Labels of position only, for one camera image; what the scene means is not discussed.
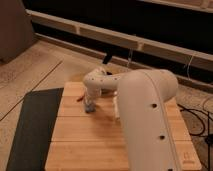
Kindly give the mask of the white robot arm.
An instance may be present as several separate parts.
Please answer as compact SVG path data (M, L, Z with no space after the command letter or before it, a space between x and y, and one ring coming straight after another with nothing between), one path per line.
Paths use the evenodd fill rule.
M130 171L181 171L165 103L176 95L176 76L164 69L138 69L109 75L102 67L83 78L84 108L95 110L101 91L117 92Z

